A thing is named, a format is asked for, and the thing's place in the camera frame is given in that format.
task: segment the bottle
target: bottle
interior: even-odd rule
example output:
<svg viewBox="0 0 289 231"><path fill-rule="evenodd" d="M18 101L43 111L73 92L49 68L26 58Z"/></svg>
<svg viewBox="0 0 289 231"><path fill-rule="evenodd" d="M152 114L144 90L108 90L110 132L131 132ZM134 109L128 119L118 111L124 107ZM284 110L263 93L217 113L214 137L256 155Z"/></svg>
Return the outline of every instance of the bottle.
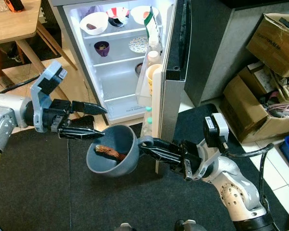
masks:
<svg viewBox="0 0 289 231"><path fill-rule="evenodd" d="M149 46L151 51L157 51L161 55L163 49L159 43L158 36L151 35L149 37Z"/></svg>
<svg viewBox="0 0 289 231"><path fill-rule="evenodd" d="M145 107L141 136L152 136L152 107Z"/></svg>
<svg viewBox="0 0 289 231"><path fill-rule="evenodd" d="M150 51L148 53L148 66L152 66L154 64L160 64L160 55L157 51Z"/></svg>

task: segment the wall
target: wall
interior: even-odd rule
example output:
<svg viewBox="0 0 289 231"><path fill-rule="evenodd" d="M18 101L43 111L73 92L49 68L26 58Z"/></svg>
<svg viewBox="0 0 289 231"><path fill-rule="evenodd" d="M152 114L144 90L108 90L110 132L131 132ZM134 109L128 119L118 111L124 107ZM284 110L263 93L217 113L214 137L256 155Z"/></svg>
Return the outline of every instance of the wall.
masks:
<svg viewBox="0 0 289 231"><path fill-rule="evenodd" d="M218 49L201 100L221 96L227 83L254 57L245 48L263 13L289 13L289 2L234 11Z"/></svg>

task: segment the brown box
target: brown box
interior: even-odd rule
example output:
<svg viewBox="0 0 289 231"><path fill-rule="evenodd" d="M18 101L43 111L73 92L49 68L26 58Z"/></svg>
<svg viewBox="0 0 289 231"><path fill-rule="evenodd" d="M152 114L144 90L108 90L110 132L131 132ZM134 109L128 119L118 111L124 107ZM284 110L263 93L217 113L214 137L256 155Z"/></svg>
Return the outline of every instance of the brown box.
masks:
<svg viewBox="0 0 289 231"><path fill-rule="evenodd" d="M289 118L269 116L240 76L232 79L223 93L220 109L240 142L289 133Z"/></svg>
<svg viewBox="0 0 289 231"><path fill-rule="evenodd" d="M289 29L280 18L289 21L289 14L264 14L247 49L280 76L289 77Z"/></svg>
<svg viewBox="0 0 289 231"><path fill-rule="evenodd" d="M244 81L250 91L259 98L276 88L271 85L271 76L268 76L263 70L263 63L257 62L244 67L238 75Z"/></svg>

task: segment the gray bowl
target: gray bowl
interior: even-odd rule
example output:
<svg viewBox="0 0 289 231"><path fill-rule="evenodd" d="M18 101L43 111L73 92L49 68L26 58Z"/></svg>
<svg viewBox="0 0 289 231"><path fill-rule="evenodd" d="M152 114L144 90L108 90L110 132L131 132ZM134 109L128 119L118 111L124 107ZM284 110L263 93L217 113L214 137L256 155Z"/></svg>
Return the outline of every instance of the gray bowl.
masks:
<svg viewBox="0 0 289 231"><path fill-rule="evenodd" d="M138 164L139 145L143 143L153 144L152 137L145 136L137 139L133 130L124 125L112 126L103 132L105 135L95 139L88 149L87 166L92 172L108 177L119 177L131 173ZM126 157L118 163L115 159L98 155L94 150L98 144L126 154Z"/></svg>

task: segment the gray cabinet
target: gray cabinet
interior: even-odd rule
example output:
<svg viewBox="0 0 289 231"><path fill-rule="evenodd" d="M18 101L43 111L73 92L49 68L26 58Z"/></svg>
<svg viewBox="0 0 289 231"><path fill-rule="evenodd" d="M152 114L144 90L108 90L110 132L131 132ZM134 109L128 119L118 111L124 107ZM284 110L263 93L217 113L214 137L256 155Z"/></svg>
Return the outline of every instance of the gray cabinet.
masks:
<svg viewBox="0 0 289 231"><path fill-rule="evenodd" d="M289 2L236 10L217 0L204 0L193 11L201 18L195 26L192 18L192 35L197 41L191 44L195 54L194 66L189 69L185 91L194 103L222 95L227 83L255 57L246 49L263 13L289 13Z"/></svg>

